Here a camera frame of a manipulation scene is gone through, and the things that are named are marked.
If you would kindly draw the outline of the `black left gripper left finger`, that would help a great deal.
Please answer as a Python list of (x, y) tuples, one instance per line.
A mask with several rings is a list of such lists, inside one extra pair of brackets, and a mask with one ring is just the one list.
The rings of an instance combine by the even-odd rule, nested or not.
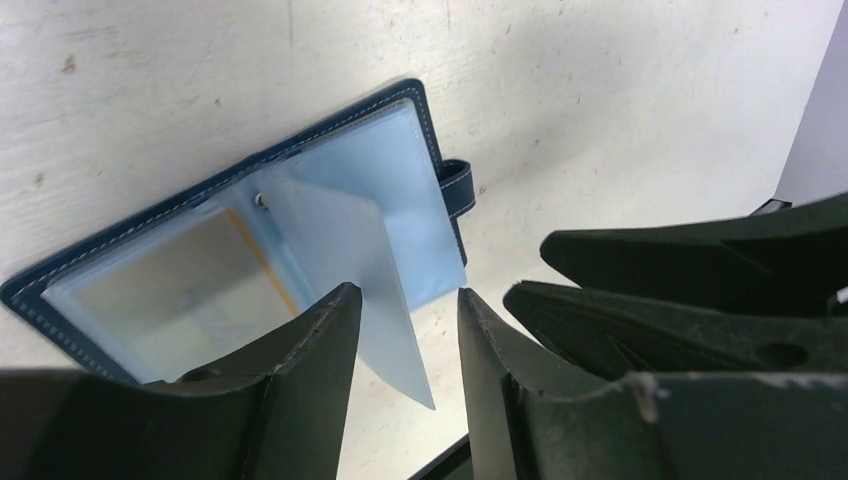
[(362, 310), (342, 283), (173, 383), (1, 373), (5, 479), (332, 479)]

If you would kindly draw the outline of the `navy blue card holder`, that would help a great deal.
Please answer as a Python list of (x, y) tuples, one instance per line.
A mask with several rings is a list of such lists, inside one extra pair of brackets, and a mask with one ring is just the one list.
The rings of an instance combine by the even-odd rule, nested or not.
[(474, 203), (471, 166), (442, 157), (424, 86), (405, 79), (24, 269), (1, 298), (85, 369), (141, 384), (81, 328), (85, 313), (72, 290), (107, 264), (233, 208), (299, 314), (338, 284), (357, 285), (359, 357), (432, 407), (410, 314), (465, 284), (457, 220)]

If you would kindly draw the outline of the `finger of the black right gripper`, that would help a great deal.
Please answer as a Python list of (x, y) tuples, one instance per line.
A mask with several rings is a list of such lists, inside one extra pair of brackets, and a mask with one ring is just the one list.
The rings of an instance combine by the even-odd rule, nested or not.
[(728, 313), (846, 312), (847, 197), (772, 213), (639, 229), (560, 230), (542, 259), (584, 289)]
[(544, 347), (606, 380), (628, 372), (847, 370), (847, 319), (723, 313), (522, 281), (505, 308)]

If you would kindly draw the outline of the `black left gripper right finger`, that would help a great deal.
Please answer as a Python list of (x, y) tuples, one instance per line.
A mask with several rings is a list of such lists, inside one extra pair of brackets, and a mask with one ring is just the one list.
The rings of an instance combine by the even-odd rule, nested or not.
[(478, 479), (843, 479), (843, 373), (597, 378), (458, 294)]

